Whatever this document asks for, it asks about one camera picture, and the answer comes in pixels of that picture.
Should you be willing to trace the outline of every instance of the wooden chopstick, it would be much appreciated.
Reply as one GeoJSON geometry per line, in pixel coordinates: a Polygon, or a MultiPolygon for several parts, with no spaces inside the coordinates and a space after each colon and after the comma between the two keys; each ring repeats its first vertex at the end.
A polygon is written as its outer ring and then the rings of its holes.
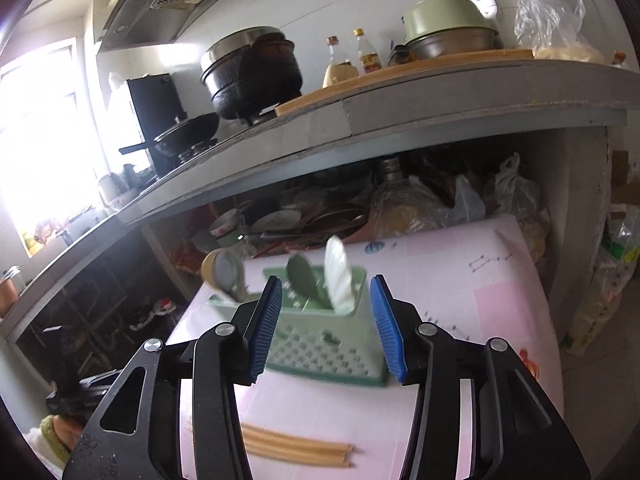
{"type": "Polygon", "coordinates": [[[305,465],[318,465],[324,467],[350,467],[351,464],[346,461],[345,456],[337,456],[328,453],[303,452],[300,450],[284,449],[281,447],[264,446],[255,442],[244,441],[244,448],[247,453],[281,460],[283,462],[291,462],[305,465]]]}
{"type": "Polygon", "coordinates": [[[343,453],[353,451],[351,444],[343,444],[341,442],[327,442],[324,440],[315,440],[312,438],[304,438],[301,436],[292,436],[285,433],[278,433],[276,431],[265,430],[251,424],[242,424],[242,436],[251,436],[257,440],[263,442],[271,442],[273,444],[287,444],[291,447],[303,448],[303,449],[323,449],[323,450],[335,450],[343,453]]]}

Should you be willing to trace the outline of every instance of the green plastic basket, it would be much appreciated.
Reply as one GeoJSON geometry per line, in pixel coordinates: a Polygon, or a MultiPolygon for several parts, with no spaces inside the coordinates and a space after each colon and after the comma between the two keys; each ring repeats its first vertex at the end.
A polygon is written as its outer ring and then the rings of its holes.
{"type": "MultiPolygon", "coordinates": [[[[324,269],[313,267],[318,285],[324,287],[324,269]]],[[[282,310],[267,358],[273,370],[338,383],[384,386],[388,370],[378,331],[371,313],[367,272],[351,268],[356,308],[341,316],[314,300],[297,295],[283,267],[264,269],[266,278],[282,280],[282,310]]],[[[236,303],[209,298],[231,320],[236,303]]]]}

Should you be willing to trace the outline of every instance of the metal screw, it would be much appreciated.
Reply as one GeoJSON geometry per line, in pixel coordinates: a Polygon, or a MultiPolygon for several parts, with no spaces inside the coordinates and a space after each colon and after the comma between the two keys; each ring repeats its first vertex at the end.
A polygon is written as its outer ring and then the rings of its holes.
{"type": "Polygon", "coordinates": [[[145,341],[145,350],[147,352],[158,352],[162,348],[162,341],[157,337],[147,339],[145,341]]]}
{"type": "Polygon", "coordinates": [[[419,327],[418,327],[418,332],[420,332],[422,335],[436,335],[436,332],[438,331],[438,327],[435,326],[433,323],[422,323],[419,327]]]}
{"type": "Polygon", "coordinates": [[[221,323],[216,327],[216,334],[221,336],[232,335],[235,330],[236,327],[231,323],[221,323]]]}
{"type": "Polygon", "coordinates": [[[504,339],[496,337],[494,339],[491,339],[491,348],[493,348],[497,352],[504,352],[507,348],[509,348],[509,345],[507,345],[507,342],[504,339]]]}

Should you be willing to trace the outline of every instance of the kettle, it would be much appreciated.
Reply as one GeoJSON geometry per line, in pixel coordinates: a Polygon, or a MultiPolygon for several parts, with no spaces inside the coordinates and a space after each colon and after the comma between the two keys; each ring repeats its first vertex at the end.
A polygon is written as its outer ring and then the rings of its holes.
{"type": "Polygon", "coordinates": [[[98,181],[98,193],[105,207],[128,190],[129,186],[117,173],[107,174],[98,181]]]}

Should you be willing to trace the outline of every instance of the black pot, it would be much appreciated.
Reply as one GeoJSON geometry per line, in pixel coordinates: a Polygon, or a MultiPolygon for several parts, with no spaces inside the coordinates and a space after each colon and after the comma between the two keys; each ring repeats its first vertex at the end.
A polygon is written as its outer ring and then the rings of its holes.
{"type": "Polygon", "coordinates": [[[265,108],[300,97],[302,74],[293,49],[282,33],[269,33],[207,68],[200,80],[218,115],[251,124],[265,108]]]}
{"type": "Polygon", "coordinates": [[[220,118],[215,113],[204,114],[187,119],[165,131],[154,140],[142,142],[126,148],[120,148],[123,155],[155,148],[166,156],[178,156],[201,142],[212,142],[220,125],[220,118]]]}

